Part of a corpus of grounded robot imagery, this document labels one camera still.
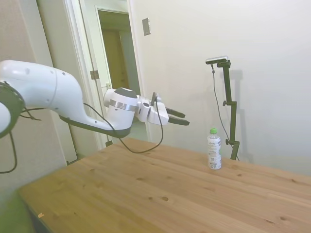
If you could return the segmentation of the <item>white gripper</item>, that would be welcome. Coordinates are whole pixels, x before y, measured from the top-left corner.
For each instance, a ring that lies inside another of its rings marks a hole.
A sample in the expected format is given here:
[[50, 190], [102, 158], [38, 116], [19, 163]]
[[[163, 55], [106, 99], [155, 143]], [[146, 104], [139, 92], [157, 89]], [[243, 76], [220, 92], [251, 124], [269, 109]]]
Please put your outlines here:
[[182, 119], [185, 118], [186, 115], [174, 109], [166, 108], [159, 95], [155, 96], [155, 101], [153, 103], [150, 99], [142, 96], [137, 96], [137, 98], [136, 118], [138, 118], [139, 121], [144, 123], [149, 122], [156, 125], [160, 125], [160, 123], [162, 123], [162, 125], [171, 123], [189, 126], [190, 122]]

